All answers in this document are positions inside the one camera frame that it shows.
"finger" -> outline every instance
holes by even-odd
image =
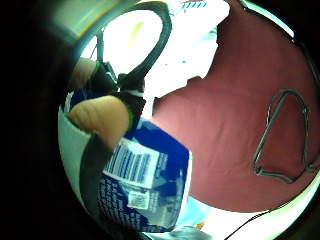
[[[129,127],[129,113],[121,100],[105,96],[77,104],[68,117],[81,129],[96,132],[114,149]]]

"maroon fabric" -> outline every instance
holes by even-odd
[[[153,121],[192,150],[192,196],[230,211],[270,209],[296,196],[315,176],[307,173],[287,185],[254,174],[252,157],[270,100],[281,88],[303,94],[311,109],[310,161],[320,151],[320,94],[302,52],[268,21],[232,1],[218,30],[219,48],[208,77],[190,80],[187,87],[160,99]],[[298,174],[303,141],[301,107],[290,97],[261,164]]]

